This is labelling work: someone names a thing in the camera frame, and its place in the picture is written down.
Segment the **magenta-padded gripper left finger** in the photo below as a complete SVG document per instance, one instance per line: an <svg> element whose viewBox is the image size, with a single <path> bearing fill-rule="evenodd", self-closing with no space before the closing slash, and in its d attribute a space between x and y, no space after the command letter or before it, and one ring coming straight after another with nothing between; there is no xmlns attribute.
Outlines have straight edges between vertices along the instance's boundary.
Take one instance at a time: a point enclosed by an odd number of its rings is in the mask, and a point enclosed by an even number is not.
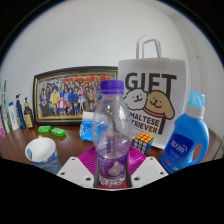
<svg viewBox="0 0 224 224"><path fill-rule="evenodd" d="M95 147L90 147L79 157L70 157L57 175L84 188L97 188L98 171Z"/></svg>

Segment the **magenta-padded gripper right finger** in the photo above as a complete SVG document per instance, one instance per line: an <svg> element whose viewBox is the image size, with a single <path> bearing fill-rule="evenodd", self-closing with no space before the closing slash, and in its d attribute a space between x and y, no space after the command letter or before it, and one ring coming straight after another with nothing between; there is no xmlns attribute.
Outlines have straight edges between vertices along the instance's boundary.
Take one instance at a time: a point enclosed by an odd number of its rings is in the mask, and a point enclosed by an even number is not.
<svg viewBox="0 0 224 224"><path fill-rule="evenodd" d="M126 175L128 188L140 188L166 176L168 173L155 157L146 157L134 147L130 147Z"/></svg>

